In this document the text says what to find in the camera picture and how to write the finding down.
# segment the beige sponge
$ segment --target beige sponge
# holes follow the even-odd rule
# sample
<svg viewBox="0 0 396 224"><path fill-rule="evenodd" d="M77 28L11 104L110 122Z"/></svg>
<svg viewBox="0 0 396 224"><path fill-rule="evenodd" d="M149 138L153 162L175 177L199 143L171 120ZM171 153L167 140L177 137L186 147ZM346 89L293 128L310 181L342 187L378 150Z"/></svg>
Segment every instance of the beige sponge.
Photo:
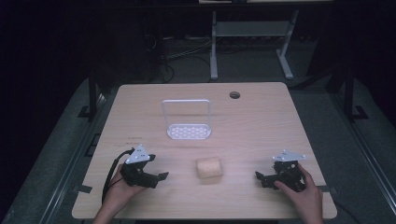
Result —
<svg viewBox="0 0 396 224"><path fill-rule="evenodd" d="M197 160L197 169L198 176L201 179L222 175L220 159L218 157Z"/></svg>

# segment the hand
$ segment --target hand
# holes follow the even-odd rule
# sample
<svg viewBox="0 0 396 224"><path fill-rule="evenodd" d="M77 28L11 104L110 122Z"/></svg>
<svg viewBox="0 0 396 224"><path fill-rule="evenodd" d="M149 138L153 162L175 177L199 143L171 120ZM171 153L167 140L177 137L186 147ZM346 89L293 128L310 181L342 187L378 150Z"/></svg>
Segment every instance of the hand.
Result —
<svg viewBox="0 0 396 224"><path fill-rule="evenodd" d="M96 214L93 224L111 223L114 216L138 193L147 189L140 186L129 186L120 174L119 165L116 174L110 181L110 188L106 194L102 207Z"/></svg>
<svg viewBox="0 0 396 224"><path fill-rule="evenodd" d="M298 166L304 175L305 189L303 191L296 192L280 181L276 181L275 185L291 199L305 224L322 224L323 192L315 185L312 175L300 163Z"/></svg>

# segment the cable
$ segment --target cable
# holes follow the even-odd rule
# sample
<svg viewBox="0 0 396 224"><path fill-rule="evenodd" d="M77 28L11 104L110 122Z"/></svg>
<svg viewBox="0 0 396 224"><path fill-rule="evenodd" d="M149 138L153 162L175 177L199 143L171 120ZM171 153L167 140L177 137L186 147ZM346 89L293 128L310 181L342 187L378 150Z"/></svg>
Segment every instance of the cable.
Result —
<svg viewBox="0 0 396 224"><path fill-rule="evenodd" d="M172 75L171 75L171 77L169 77L169 79L166 80L164 74L160 71L160 80L162 83L169 83L175 77L175 69L172 66L170 66L169 64L167 64L165 66L166 72L168 72L167 68L170 68Z"/></svg>
<svg viewBox="0 0 396 224"><path fill-rule="evenodd" d="M198 57L198 56L183 56L183 57L179 57L179 58L176 58L176 59L172 59L170 62L175 61L175 60L180 60L180 59L198 59L198 60L204 62L210 68L210 63L207 60L205 60L205 59L203 59L201 57ZM168 65L168 67L172 69L173 74L172 74L172 77L169 78L167 80L167 82L164 82L164 83L168 83L175 75L174 69L171 66L169 66L169 65Z"/></svg>
<svg viewBox="0 0 396 224"><path fill-rule="evenodd" d="M152 45L152 47L150 47L150 49L146 48L146 51L151 52L152 50L155 49L155 47L157 47L157 38L155 38L154 35L145 35L145 37L151 37L154 40L154 43Z"/></svg>
<svg viewBox="0 0 396 224"><path fill-rule="evenodd" d="M246 46L243 48L242 45L235 43L234 41L226 42L226 41L221 41L219 43L219 49L218 53L219 54L235 54L244 50L248 49L248 44L245 44Z"/></svg>
<svg viewBox="0 0 396 224"><path fill-rule="evenodd" d="M189 50L177 53L177 54L168 55L168 56L166 56L166 59L175 59L175 58L183 57L183 56L186 56L186 55L189 55L189 54L197 53L197 52L199 52L199 51L201 51L203 49L208 49L210 47L211 43L212 43L212 40L209 39L208 41L206 41L206 43L204 43L201 46L198 46L196 48L189 49Z"/></svg>
<svg viewBox="0 0 396 224"><path fill-rule="evenodd" d="M108 171L108 175L106 178L106 182L105 185L103 186L103 192L102 192L102 202L105 200L106 194L108 192L108 189L112 186L110 185L110 180L111 177L113 176L114 170L116 169L117 165L119 164L119 160L121 159L121 157L123 157L126 154L131 155L134 152L134 148L132 148L131 150L126 150L124 152L122 152L114 161L113 164L111 165L110 170Z"/></svg>
<svg viewBox="0 0 396 224"><path fill-rule="evenodd" d="M193 43L202 43L205 42L205 40L210 40L211 38L208 36L202 36L202 37L186 36L184 37L184 39Z"/></svg>
<svg viewBox="0 0 396 224"><path fill-rule="evenodd" d="M361 222L355 217L355 215L353 215L346 207L344 207L343 205L341 205L339 202L337 202L337 201L335 201L335 200L333 200L333 201L334 201L335 206L337 206L337 207L343 209L346 213L349 214L350 217L352 217L352 219L353 219L356 223L361 224Z"/></svg>
<svg viewBox="0 0 396 224"><path fill-rule="evenodd" d="M119 183L122 179L123 179L123 178L120 178L120 179L118 179L116 182L110 184L110 185L108 186L108 188L110 189L113 185Z"/></svg>

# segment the table top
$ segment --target table top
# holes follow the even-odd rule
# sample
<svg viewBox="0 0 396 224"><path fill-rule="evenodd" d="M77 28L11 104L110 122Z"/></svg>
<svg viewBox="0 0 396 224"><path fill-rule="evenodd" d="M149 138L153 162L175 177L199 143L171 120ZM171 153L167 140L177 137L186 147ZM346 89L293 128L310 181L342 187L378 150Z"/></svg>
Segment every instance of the table top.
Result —
<svg viewBox="0 0 396 224"><path fill-rule="evenodd" d="M240 98L231 98L232 91L239 92ZM168 136L162 101L180 99L210 101L211 134L207 139L173 140ZM139 144L157 156L145 172L169 172L169 176L156 189L133 198L119 218L296 218L286 196L280 190L264 189L255 176L256 171L274 175L272 157L283 149L305 154L306 160L300 163L318 186L326 185L283 83L125 85L118 91L83 182L92 191L78 194L72 211L75 218L95 216L112 162ZM220 159L223 176L200 179L196 161L210 157ZM332 197L325 192L323 216L336 214Z"/></svg>

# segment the dark background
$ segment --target dark background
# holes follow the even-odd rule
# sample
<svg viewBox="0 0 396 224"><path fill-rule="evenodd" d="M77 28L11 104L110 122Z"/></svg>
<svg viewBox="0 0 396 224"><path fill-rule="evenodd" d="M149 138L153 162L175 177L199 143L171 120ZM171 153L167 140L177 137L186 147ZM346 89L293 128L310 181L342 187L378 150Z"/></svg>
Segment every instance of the dark background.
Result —
<svg viewBox="0 0 396 224"><path fill-rule="evenodd" d="M315 76L334 63L347 63L396 126L396 7L392 2L335 1L308 75ZM127 10L98 15L86 9L92 6L100 3L0 0L1 219L74 91L90 72L99 77L102 91L153 78L146 71L158 52L136 57L145 52L142 33L158 34L153 21L136 21ZM307 34L318 38L315 12L319 14L301 12L294 38ZM165 13L163 31L176 37L208 35L207 21L195 15Z"/></svg>

